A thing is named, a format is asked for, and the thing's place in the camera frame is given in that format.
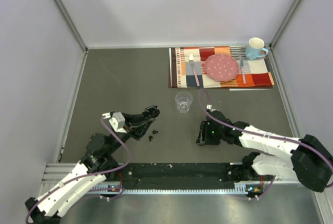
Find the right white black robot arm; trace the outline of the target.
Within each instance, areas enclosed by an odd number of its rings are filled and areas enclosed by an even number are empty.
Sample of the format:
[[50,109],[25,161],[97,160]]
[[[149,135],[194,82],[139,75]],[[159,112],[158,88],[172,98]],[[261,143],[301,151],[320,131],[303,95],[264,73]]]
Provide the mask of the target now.
[[242,160],[241,173],[249,180],[276,176],[298,180],[303,186],[323,192],[332,186],[332,155],[314,136],[290,138],[260,130],[246,122],[231,122],[222,112],[206,109],[196,143],[219,145],[226,142],[250,148]]

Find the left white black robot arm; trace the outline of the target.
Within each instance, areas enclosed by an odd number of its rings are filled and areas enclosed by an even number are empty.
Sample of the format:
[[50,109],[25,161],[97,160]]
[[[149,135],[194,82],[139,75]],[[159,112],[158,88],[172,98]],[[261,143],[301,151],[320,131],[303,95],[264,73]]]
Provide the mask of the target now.
[[126,141],[139,141],[159,114],[156,105],[136,115],[115,111],[102,114],[100,122],[109,134],[93,134],[86,153],[74,168],[46,193],[25,202],[28,211],[25,222],[60,223],[67,211],[93,187],[115,179],[118,171],[125,168],[130,160],[119,164],[112,154],[120,147],[129,152]]

